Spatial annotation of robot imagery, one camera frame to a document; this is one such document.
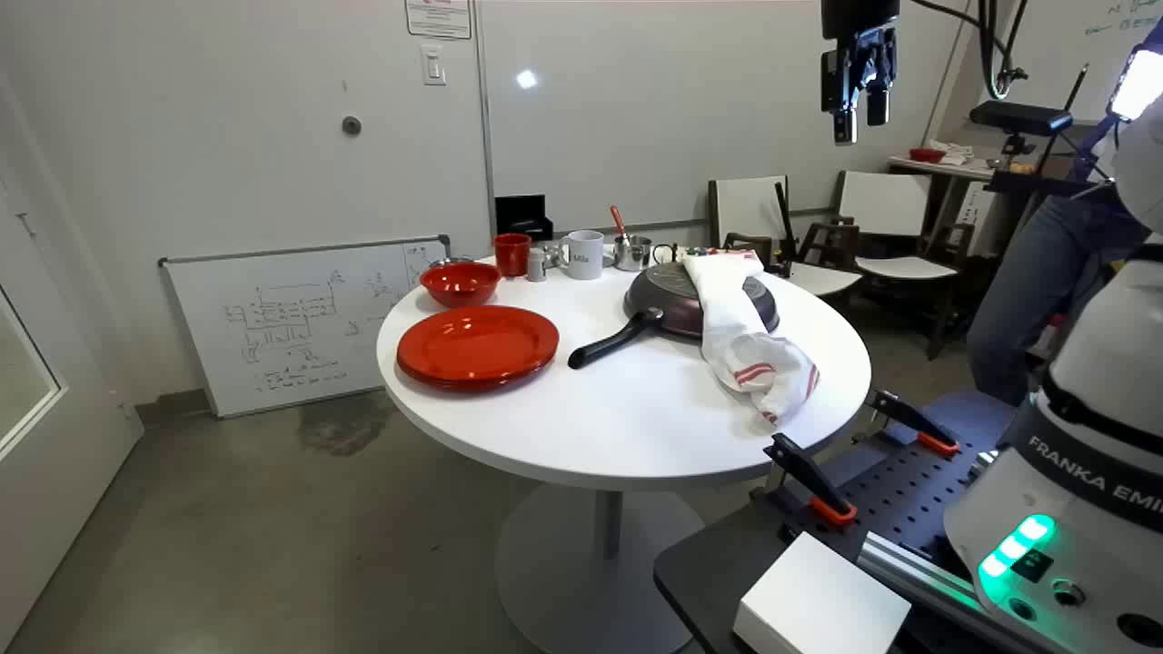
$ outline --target small container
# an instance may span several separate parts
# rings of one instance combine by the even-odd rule
[[[553,268],[553,256],[546,246],[529,246],[526,281],[546,281],[549,268]]]

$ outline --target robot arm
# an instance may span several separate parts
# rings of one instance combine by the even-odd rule
[[[901,0],[824,0],[820,106],[831,114],[831,137],[859,142],[859,111],[870,95],[870,123],[889,121],[889,86],[898,78],[895,20]]]

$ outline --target desk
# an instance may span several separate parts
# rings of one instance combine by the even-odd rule
[[[526,385],[452,396],[395,368],[395,343],[434,316],[418,286],[383,325],[377,368],[391,405],[437,445],[512,475],[543,481],[501,526],[499,593],[543,652],[676,652],[686,634],[652,585],[654,556],[693,536],[698,517],[669,494],[765,474],[765,421],[719,389],[693,343],[638,337],[570,371],[566,355],[626,325],[632,274],[601,281],[549,274],[501,281],[493,307],[549,316],[557,361]],[[764,275],[782,336],[820,368],[820,385],[784,427],[801,448],[824,445],[866,405],[871,365],[859,332],[813,296]]]

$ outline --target white robot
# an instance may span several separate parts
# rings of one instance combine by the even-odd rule
[[[986,618],[1047,652],[1163,646],[1163,100],[1123,130],[1116,190],[1154,235],[946,514]]]

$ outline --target white chair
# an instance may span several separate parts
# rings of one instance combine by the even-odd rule
[[[788,178],[713,178],[717,245],[751,245],[765,264],[792,262],[788,281],[818,297],[850,290],[862,274],[795,262],[788,209]]]
[[[946,348],[946,332],[954,320],[954,290],[965,262],[974,227],[933,227],[922,234],[930,178],[922,175],[871,175],[845,172],[838,192],[838,213],[853,218],[862,239],[907,235],[907,256],[859,256],[853,264],[866,274],[866,286],[898,284],[907,290],[906,313],[928,308],[930,325],[928,355]]]

